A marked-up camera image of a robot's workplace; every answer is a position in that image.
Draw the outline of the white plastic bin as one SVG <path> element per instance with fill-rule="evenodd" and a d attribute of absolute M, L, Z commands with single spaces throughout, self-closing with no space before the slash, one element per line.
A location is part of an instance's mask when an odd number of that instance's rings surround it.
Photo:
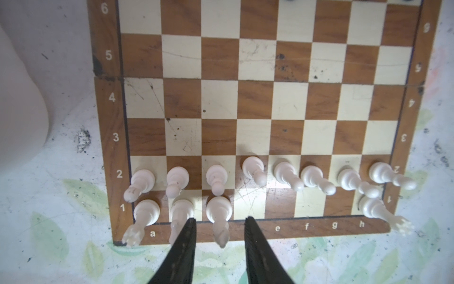
<path fill-rule="evenodd" d="M 33 159 L 43 148 L 48 129 L 44 98 L 1 30 L 1 175 Z"/>

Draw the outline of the white bishop on board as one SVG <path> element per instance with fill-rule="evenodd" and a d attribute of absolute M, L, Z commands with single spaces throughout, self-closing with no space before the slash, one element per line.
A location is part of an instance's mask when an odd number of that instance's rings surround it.
<path fill-rule="evenodd" d="M 223 196 L 212 198 L 206 206 L 206 215 L 213 224 L 214 239 L 220 248 L 225 248 L 230 239 L 228 220 L 232 213 L 231 202 Z"/>

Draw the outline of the wooden chess board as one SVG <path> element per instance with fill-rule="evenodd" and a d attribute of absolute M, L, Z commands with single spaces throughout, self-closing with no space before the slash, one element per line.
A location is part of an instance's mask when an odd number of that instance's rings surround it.
<path fill-rule="evenodd" d="M 343 189 L 338 175 L 353 169 L 379 187 L 391 213 L 414 191 L 376 183 L 369 170 L 383 162 L 404 175 L 440 9 L 440 1 L 88 1 L 113 244 L 125 245 L 143 200 L 160 207 L 143 245 L 169 241 L 180 199 L 195 206 L 197 240 L 213 241 L 206 172 L 215 164 L 228 173 L 221 196 L 233 209 L 232 241 L 250 216 L 268 239 L 390 232 L 359 210 L 366 195 Z M 263 161 L 266 186 L 244 175 L 250 156 Z M 278 182 L 281 162 L 299 178 L 320 168 L 336 193 Z M 189 184 L 169 199 L 177 166 Z M 155 185 L 128 203 L 142 169 Z"/>

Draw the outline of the white rook left corner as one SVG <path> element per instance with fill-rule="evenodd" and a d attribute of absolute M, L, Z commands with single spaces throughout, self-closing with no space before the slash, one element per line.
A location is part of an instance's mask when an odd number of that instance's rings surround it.
<path fill-rule="evenodd" d="M 160 216 L 160 207 L 153 200 L 143 200 L 134 209 L 135 223 L 128 227 L 122 243 L 127 247 L 139 246 L 145 235 L 145 227 L 153 225 Z"/>

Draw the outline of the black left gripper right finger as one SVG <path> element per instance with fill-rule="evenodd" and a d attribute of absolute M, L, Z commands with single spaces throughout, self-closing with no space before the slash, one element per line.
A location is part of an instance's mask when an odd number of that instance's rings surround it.
<path fill-rule="evenodd" d="M 249 284 L 293 284 L 253 217 L 245 219 L 245 254 Z"/>

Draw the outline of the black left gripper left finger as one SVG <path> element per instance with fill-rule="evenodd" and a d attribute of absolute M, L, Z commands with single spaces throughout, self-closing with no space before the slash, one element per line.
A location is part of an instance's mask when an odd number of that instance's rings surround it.
<path fill-rule="evenodd" d="M 175 243 L 149 284 L 191 284 L 196 251 L 196 220 L 186 221 Z"/>

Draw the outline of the white rook corner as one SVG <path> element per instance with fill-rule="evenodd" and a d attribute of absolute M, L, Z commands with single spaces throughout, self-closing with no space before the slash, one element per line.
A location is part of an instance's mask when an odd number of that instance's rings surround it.
<path fill-rule="evenodd" d="M 135 223 L 128 227 L 122 243 L 127 247 L 139 246 L 145 235 L 145 227 L 153 225 L 160 216 L 160 207 L 153 200 L 143 200 L 134 209 Z"/>
<path fill-rule="evenodd" d="M 368 218 L 378 218 L 389 223 L 392 230 L 401 235 L 410 235 L 415 226 L 406 218 L 394 215 L 386 209 L 383 200 L 363 196 L 359 200 L 359 210 Z"/>

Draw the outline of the white knight on board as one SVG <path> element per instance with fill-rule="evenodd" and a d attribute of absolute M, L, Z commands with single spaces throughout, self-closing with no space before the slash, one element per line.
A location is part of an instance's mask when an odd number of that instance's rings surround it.
<path fill-rule="evenodd" d="M 171 233 L 169 243 L 173 245 L 178 238 L 186 221 L 195 215 L 195 206 L 192 202 L 180 199 L 173 202 L 170 209 Z"/>

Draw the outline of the white rook right corner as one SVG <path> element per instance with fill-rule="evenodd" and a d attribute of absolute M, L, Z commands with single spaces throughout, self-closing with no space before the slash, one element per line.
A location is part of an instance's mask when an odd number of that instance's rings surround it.
<path fill-rule="evenodd" d="M 415 226 L 406 218 L 394 215 L 386 209 L 383 200 L 363 196 L 359 200 L 359 210 L 368 218 L 378 218 L 389 223 L 392 230 L 401 235 L 410 235 Z"/>

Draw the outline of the white pawn on board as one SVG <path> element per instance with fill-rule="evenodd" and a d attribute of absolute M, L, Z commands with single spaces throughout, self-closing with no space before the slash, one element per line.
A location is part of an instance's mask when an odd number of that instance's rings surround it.
<path fill-rule="evenodd" d="M 289 162 L 281 162 L 274 168 L 274 177 L 282 184 L 290 186 L 296 192 L 302 191 L 305 184 L 297 175 L 296 168 Z"/>
<path fill-rule="evenodd" d="M 303 180 L 306 187 L 318 187 L 324 194 L 331 196 L 336 193 L 336 186 L 323 177 L 323 172 L 316 166 L 305 167 L 300 178 Z"/>
<path fill-rule="evenodd" d="M 359 173 L 353 169 L 342 170 L 338 175 L 338 183 L 347 191 L 356 190 L 369 198 L 378 198 L 380 194 L 379 187 L 362 181 Z"/>
<path fill-rule="evenodd" d="M 258 157 L 247 157 L 242 164 L 242 171 L 247 178 L 253 179 L 259 187 L 266 186 L 267 174 L 264 171 L 264 163 Z"/>
<path fill-rule="evenodd" d="M 175 199 L 179 196 L 180 192 L 189 184 L 188 171 L 177 166 L 169 170 L 167 174 L 167 188 L 166 195 L 169 199 Z"/>
<path fill-rule="evenodd" d="M 228 173 L 222 165 L 215 164 L 206 172 L 206 181 L 215 196 L 221 196 L 224 194 L 227 180 Z"/>
<path fill-rule="evenodd" d="M 152 190 L 156 179 L 154 174 L 147 170 L 138 170 L 132 175 L 131 184 L 124 192 L 124 200 L 128 203 L 133 203 L 138 200 L 139 196 Z"/>
<path fill-rule="evenodd" d="M 402 174 L 395 173 L 389 164 L 383 162 L 374 163 L 369 170 L 370 178 L 376 183 L 391 182 L 405 190 L 414 190 L 417 182 L 412 178 L 405 177 Z"/>

